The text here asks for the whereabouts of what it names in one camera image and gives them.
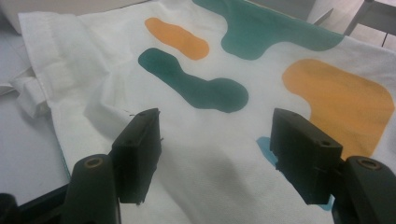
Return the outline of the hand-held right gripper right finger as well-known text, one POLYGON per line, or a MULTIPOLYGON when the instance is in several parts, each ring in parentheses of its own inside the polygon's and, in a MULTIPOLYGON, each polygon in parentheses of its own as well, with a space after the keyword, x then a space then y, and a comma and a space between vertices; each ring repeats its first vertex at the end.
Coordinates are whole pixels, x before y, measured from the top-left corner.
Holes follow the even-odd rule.
POLYGON ((329 201, 330 171, 340 163, 341 144, 301 115, 276 108, 270 150, 277 158, 276 169, 306 204, 329 201))

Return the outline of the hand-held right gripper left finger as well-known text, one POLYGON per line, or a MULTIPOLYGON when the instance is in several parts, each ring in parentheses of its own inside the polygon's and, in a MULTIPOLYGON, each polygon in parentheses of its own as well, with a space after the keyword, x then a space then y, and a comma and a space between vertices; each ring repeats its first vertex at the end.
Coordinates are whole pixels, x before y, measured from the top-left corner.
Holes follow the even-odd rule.
POLYGON ((141 204, 162 154, 160 111, 151 108, 135 115, 112 144, 117 194, 121 203, 141 204))

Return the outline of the white tote bag coloured blobs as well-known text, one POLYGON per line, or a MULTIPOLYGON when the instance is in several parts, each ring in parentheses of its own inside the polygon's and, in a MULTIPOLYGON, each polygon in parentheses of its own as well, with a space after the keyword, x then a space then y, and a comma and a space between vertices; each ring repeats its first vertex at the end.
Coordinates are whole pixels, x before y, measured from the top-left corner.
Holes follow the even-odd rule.
POLYGON ((21 34, 64 156, 107 153, 140 111, 163 152, 125 224, 332 224, 268 155, 276 108, 396 172, 396 52, 246 0, 153 0, 75 16, 23 13, 21 34))

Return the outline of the white metal desk frame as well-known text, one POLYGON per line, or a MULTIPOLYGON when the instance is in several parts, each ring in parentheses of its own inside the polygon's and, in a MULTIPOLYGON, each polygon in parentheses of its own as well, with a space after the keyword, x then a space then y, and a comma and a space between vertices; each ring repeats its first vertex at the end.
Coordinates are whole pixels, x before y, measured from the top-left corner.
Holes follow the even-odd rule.
POLYGON ((350 24, 344 31, 344 35, 351 35, 358 24, 396 36, 396 6, 378 2, 377 0, 364 0, 350 24))

